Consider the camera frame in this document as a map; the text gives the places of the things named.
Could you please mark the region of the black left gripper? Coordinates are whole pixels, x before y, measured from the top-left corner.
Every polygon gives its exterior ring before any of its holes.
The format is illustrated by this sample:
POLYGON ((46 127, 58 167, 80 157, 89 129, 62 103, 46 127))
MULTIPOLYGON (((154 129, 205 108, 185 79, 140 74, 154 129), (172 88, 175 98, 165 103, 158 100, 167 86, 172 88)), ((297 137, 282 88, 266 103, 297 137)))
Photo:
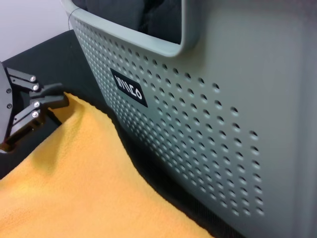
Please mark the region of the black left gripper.
POLYGON ((61 83, 42 85, 37 77, 0 63, 0 153, 12 150, 18 142, 46 122, 49 109, 64 108, 69 100, 61 83), (13 116, 13 86, 37 98, 13 116))

